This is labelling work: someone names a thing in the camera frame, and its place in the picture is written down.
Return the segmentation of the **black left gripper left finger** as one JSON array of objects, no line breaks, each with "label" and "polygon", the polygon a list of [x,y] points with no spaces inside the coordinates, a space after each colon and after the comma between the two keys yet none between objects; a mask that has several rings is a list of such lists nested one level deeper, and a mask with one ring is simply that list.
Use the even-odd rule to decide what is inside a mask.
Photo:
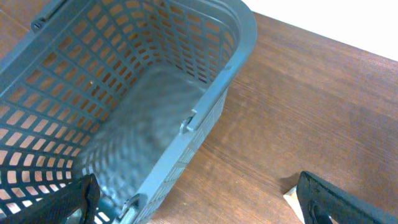
[{"label": "black left gripper left finger", "polygon": [[78,210],[81,216],[74,219],[75,223],[93,223],[99,200],[100,187],[95,175],[89,174],[25,210],[8,215],[1,223],[63,223]]}]

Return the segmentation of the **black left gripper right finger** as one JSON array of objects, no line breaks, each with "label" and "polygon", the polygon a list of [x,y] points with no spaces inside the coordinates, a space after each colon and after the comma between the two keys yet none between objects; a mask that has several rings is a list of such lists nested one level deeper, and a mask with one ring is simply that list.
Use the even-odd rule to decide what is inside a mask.
[{"label": "black left gripper right finger", "polygon": [[297,197],[305,223],[397,223],[397,217],[309,171],[300,173]]}]

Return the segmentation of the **small orange white packet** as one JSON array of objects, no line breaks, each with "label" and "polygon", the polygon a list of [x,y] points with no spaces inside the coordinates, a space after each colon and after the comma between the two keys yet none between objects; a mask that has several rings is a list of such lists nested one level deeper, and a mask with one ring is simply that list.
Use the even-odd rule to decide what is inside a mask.
[{"label": "small orange white packet", "polygon": [[298,219],[304,224],[305,220],[303,217],[302,209],[297,197],[297,186],[292,187],[288,192],[283,195],[284,200],[289,204],[291,209],[294,211]]}]

